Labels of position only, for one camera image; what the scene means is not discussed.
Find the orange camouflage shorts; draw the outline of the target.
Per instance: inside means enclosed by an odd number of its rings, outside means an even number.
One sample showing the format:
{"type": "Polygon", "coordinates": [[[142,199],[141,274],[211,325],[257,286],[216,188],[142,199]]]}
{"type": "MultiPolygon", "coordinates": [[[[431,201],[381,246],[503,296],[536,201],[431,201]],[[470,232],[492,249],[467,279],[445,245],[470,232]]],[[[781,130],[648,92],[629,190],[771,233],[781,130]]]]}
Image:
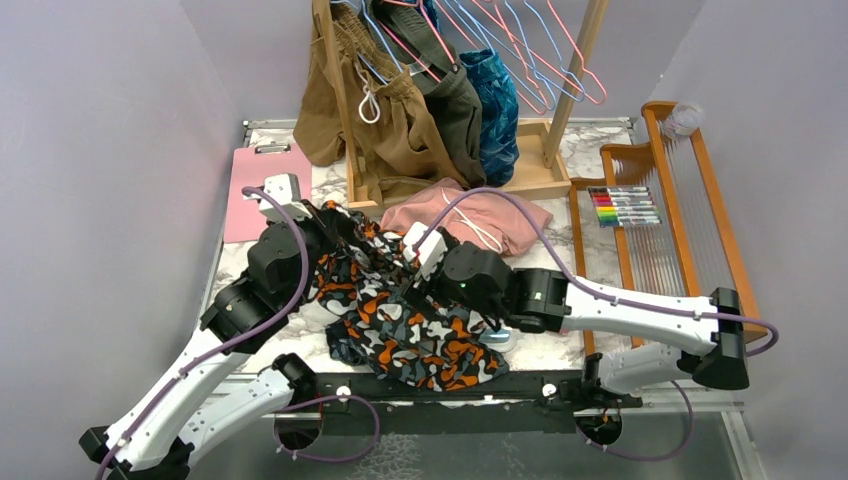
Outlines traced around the orange camouflage shorts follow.
{"type": "Polygon", "coordinates": [[[400,232],[384,230],[359,211],[327,201],[348,220],[342,236],[351,255],[325,255],[316,265],[311,300],[342,320],[379,378],[436,392],[473,387],[509,372],[503,354],[483,346],[486,323],[458,303],[433,299],[424,311],[399,296],[408,272],[400,232]]]}

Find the dark leaf print shorts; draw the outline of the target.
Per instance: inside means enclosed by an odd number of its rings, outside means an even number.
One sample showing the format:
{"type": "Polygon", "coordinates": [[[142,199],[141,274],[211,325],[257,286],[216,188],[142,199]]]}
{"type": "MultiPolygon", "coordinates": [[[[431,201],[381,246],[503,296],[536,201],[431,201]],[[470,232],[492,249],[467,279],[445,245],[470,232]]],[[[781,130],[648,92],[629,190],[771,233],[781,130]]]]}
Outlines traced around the dark leaf print shorts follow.
{"type": "Polygon", "coordinates": [[[354,344],[342,320],[327,325],[325,335],[330,356],[333,359],[349,366],[370,365],[370,359],[360,347],[354,344]]]}

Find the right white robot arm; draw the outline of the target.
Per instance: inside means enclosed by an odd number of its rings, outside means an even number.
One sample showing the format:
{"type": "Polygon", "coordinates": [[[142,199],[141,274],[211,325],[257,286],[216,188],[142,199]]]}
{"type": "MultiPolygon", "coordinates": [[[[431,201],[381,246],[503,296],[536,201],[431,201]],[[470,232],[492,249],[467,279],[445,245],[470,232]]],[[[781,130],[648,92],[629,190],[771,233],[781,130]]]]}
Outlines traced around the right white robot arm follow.
{"type": "Polygon", "coordinates": [[[671,297],[555,270],[514,270],[497,253],[449,241],[421,223],[403,236],[402,255],[413,271],[404,287],[411,301],[456,302],[496,326],[525,333],[603,331],[649,340],[647,346],[586,358],[576,384],[589,406],[680,379],[727,391],[750,385],[744,328],[733,319],[741,305],[732,289],[671,297]]]}

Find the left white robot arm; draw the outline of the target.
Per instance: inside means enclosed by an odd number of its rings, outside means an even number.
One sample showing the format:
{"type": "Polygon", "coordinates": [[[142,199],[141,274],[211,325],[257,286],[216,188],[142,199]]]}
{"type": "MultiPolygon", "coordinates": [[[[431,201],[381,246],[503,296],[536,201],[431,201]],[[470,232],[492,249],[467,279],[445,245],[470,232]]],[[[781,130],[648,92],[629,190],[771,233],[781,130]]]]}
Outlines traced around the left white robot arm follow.
{"type": "Polygon", "coordinates": [[[269,225],[249,248],[248,266],[220,290],[184,350],[121,419],[91,427],[79,444],[98,479],[184,479],[200,460],[249,423],[274,410],[298,411],[317,396],[314,371],[282,354],[248,384],[214,401],[231,373],[311,302],[320,260],[343,252],[352,211],[306,201],[293,221],[269,225]]]}

